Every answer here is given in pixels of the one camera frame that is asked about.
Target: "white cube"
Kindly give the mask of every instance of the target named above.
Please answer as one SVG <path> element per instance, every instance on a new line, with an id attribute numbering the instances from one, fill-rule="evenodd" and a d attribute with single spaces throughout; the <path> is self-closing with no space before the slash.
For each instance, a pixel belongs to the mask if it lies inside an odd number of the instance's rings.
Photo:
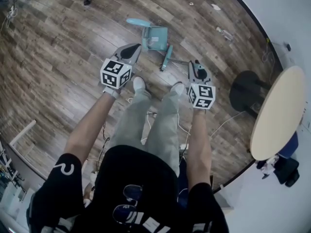
<path id="1" fill-rule="evenodd" d="M 131 78 L 132 66 L 110 59 L 105 59 L 101 68 L 102 84 L 119 89 Z"/>
<path id="2" fill-rule="evenodd" d="M 216 98 L 216 88 L 207 84 L 191 83 L 188 96 L 194 108 L 209 110 Z"/>

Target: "black t-shirt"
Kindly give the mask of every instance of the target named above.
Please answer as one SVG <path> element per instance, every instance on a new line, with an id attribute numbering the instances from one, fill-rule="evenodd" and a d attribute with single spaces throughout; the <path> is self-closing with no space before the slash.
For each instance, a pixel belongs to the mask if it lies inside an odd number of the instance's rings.
<path id="1" fill-rule="evenodd" d="M 30 232 L 51 227 L 64 232 L 127 232 L 129 225 L 117 223 L 112 214 L 128 204 L 127 185 L 139 185 L 139 219 L 131 224 L 135 233 L 217 232 L 226 233 L 224 214 L 207 183 L 189 192 L 187 209 L 177 203 L 174 171 L 158 157 L 130 146 L 108 150 L 95 182 L 93 201 L 85 208 L 82 165 L 72 154 L 63 154 L 47 181 L 33 195 L 28 210 Z"/>

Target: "black table base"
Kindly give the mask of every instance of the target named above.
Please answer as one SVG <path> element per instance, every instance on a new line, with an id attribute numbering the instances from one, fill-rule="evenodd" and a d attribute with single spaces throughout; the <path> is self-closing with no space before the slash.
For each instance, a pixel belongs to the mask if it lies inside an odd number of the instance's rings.
<path id="1" fill-rule="evenodd" d="M 270 89 L 270 85 L 261 81 L 258 75 L 252 71 L 241 72 L 234 80 L 229 94 L 231 106 L 237 111 L 246 111 L 257 118 L 257 113 L 251 106 L 258 102 L 263 104 L 264 98 L 260 95 L 260 89 Z"/>

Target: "shoe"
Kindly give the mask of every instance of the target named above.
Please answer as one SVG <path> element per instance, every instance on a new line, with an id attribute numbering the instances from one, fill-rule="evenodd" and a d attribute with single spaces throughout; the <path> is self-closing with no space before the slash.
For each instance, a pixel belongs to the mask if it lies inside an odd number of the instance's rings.
<path id="1" fill-rule="evenodd" d="M 133 80 L 134 91 L 138 89 L 146 89 L 146 83 L 141 77 L 135 77 Z"/>
<path id="2" fill-rule="evenodd" d="M 171 88 L 171 91 L 176 92 L 179 96 L 183 94 L 184 90 L 185 90 L 185 85 L 181 82 L 174 84 L 173 87 Z"/>

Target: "wooden floor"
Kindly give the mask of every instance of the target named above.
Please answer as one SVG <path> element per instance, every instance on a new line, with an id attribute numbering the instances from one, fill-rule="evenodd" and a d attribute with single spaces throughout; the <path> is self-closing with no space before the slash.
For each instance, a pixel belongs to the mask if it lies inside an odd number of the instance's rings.
<path id="1" fill-rule="evenodd" d="M 17 16 L 0 37 L 0 131 L 10 141 L 32 119 L 37 120 L 17 148 L 44 175 L 61 155 L 70 132 L 101 95 L 103 60 L 117 47 L 140 42 L 141 28 L 127 24 L 129 17 L 168 27 L 173 58 L 198 59 L 212 72 L 217 99 L 207 112 L 209 135 L 237 114 L 228 99 L 236 75 L 252 70 L 268 81 L 272 69 L 261 61 L 264 37 L 236 0 L 92 0 L 90 6 L 83 6 L 83 0 L 19 0 L 17 7 Z M 6 13 L 1 13 L 1 21 Z M 230 32 L 234 40 L 226 41 L 216 27 Z M 153 112 L 175 82 L 187 82 L 186 67 L 169 64 L 159 72 L 163 58 L 164 53 L 144 52 L 135 70 L 153 94 Z M 130 82 L 109 114 L 106 137 L 112 135 L 132 96 Z M 187 131 L 190 121 L 185 94 L 180 102 L 180 125 Z M 253 125 L 254 120 L 243 113 L 212 137 L 215 187 L 252 160 L 246 150 Z M 146 123 L 143 137 L 148 131 Z M 184 143 L 187 134 L 181 129 L 178 134 Z M 35 147 L 28 151 L 33 142 Z M 100 133 L 90 159 L 98 158 L 103 142 Z M 96 162 L 90 163 L 85 178 Z"/>

